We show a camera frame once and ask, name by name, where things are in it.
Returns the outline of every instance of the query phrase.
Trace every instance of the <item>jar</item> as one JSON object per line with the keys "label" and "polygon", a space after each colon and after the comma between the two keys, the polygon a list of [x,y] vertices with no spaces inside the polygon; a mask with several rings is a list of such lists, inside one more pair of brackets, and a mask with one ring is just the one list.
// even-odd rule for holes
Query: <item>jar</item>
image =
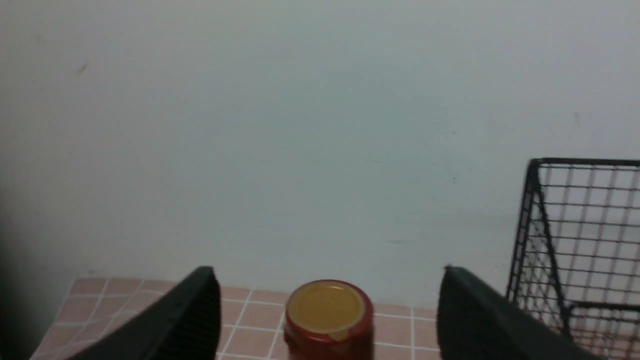
{"label": "jar", "polygon": [[287,301],[289,360],[373,360],[373,305],[355,285],[310,282]]}

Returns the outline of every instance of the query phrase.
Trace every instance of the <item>black wire basket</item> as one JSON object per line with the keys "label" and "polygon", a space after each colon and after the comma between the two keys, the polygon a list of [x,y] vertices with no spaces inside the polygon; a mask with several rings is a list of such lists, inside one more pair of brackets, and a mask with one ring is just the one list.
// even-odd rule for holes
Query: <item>black wire basket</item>
{"label": "black wire basket", "polygon": [[527,170],[507,299],[606,359],[640,359],[640,161]]}

